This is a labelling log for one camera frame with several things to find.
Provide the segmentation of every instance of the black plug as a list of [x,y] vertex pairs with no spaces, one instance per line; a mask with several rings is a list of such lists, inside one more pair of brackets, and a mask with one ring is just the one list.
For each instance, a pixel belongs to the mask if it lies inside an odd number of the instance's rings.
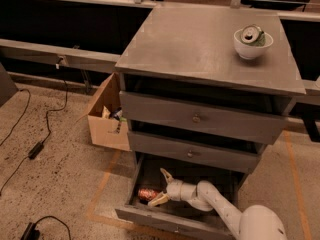
[[36,225],[36,223],[29,222],[20,240],[38,240],[40,231],[35,229]]
[[43,144],[42,142],[38,142],[33,149],[30,150],[28,157],[29,159],[35,159],[37,157],[37,155],[40,153],[40,151],[43,149]]

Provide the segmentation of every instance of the cable connector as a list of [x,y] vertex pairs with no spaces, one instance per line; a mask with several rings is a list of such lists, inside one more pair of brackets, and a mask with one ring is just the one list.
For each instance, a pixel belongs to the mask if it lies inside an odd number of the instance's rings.
[[37,155],[41,152],[41,150],[43,149],[43,144],[42,142],[38,142],[33,149],[30,150],[28,157],[30,160],[35,159],[37,157]]
[[36,226],[36,223],[29,222],[20,240],[38,240],[40,237],[40,231],[35,229]]

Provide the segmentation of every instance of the black cable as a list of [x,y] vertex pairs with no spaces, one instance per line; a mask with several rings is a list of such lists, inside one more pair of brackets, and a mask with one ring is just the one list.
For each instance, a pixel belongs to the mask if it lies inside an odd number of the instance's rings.
[[9,182],[9,180],[13,177],[13,175],[18,171],[18,169],[20,168],[21,164],[24,162],[24,160],[26,160],[28,157],[26,156],[25,158],[22,159],[22,161],[20,162],[20,164],[18,165],[17,169],[15,169],[15,171],[11,174],[11,176],[7,179],[7,181],[2,185],[1,189],[0,189],[0,196],[2,193],[2,190],[4,188],[4,186]]
[[11,128],[11,130],[10,130],[9,134],[7,135],[7,137],[5,137],[5,138],[1,141],[0,147],[1,147],[1,146],[3,145],[3,143],[10,137],[10,135],[12,134],[14,128],[15,128],[15,127],[17,126],[17,124],[20,122],[21,118],[24,116],[24,114],[25,114],[26,111],[27,111],[27,108],[29,107],[30,98],[31,98],[31,93],[30,93],[30,91],[29,91],[28,89],[21,89],[21,90],[19,90],[19,91],[20,91],[20,92],[22,92],[22,91],[27,91],[27,92],[29,93],[29,97],[28,97],[27,104],[26,104],[26,106],[25,106],[25,108],[24,108],[21,116],[19,117],[18,121],[17,121],[17,122],[13,125],[13,127]]
[[69,240],[71,240],[71,233],[70,233],[70,228],[68,227],[68,225],[67,225],[66,223],[64,223],[62,220],[60,220],[60,219],[58,219],[57,217],[54,217],[54,216],[52,216],[52,215],[48,215],[48,216],[42,217],[41,219],[39,219],[39,220],[35,223],[35,226],[37,226],[37,224],[38,224],[40,221],[42,221],[42,220],[44,220],[44,219],[48,219],[48,218],[50,218],[50,219],[55,219],[55,220],[59,221],[62,225],[64,225],[64,226],[67,228],[67,230],[68,230]]
[[51,135],[51,129],[50,129],[50,125],[49,125],[49,112],[58,112],[58,111],[62,111],[66,108],[67,106],[67,102],[68,102],[68,85],[66,80],[63,80],[65,86],[66,86],[66,97],[65,97],[65,102],[64,105],[61,108],[58,109],[49,109],[46,112],[46,121],[47,121],[47,128],[48,128],[48,135],[44,138],[44,140],[41,142],[42,144],[44,144],[44,142],[49,138],[49,136]]

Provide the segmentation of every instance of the cardboard box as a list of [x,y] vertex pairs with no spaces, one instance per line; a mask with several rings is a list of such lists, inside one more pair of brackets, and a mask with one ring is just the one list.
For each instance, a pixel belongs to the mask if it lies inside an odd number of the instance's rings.
[[93,95],[85,114],[88,115],[93,144],[130,151],[127,136],[128,123],[126,121],[119,123],[116,119],[102,118],[103,106],[106,106],[110,112],[121,106],[119,92],[119,76],[113,73]]

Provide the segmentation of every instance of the floor marking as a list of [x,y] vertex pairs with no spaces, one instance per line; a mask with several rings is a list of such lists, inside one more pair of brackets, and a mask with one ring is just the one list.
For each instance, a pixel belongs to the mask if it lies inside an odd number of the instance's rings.
[[301,185],[300,185],[300,180],[299,180],[299,174],[298,174],[298,170],[297,170],[297,164],[294,159],[294,152],[293,152],[289,132],[284,131],[284,136],[285,136],[286,146],[287,146],[287,150],[288,150],[289,157],[290,157],[290,166],[291,166],[291,171],[292,171],[292,175],[293,175],[294,188],[295,188],[295,192],[296,192],[296,196],[297,196],[297,200],[298,200],[298,209],[299,209],[300,221],[301,221],[301,225],[302,225],[304,239],[305,240],[312,240],[308,217],[307,217],[307,213],[306,213],[306,208],[304,206],[304,200],[303,200],[303,195],[302,195],[302,190],[301,190]]
[[123,228],[126,230],[130,231],[135,231],[141,234],[149,235],[149,236],[155,236],[160,239],[166,239],[166,240],[191,240],[192,238],[183,236],[183,235],[178,235],[175,233],[167,232],[167,231],[162,231],[156,228],[148,227],[148,226],[142,226],[138,225],[132,222],[128,222],[125,220],[120,220],[120,219],[115,219],[115,218],[110,218],[110,217],[105,217],[101,215],[95,214],[95,208],[100,200],[100,197],[103,193],[103,190],[105,186],[108,183],[110,174],[112,173],[113,168],[117,165],[117,161],[119,160],[121,151],[116,150],[111,158],[111,161],[109,163],[109,166],[107,170],[104,173],[104,176],[88,206],[87,212],[86,212],[86,217],[94,222],[98,223],[103,223],[106,225],[118,227],[118,228]]

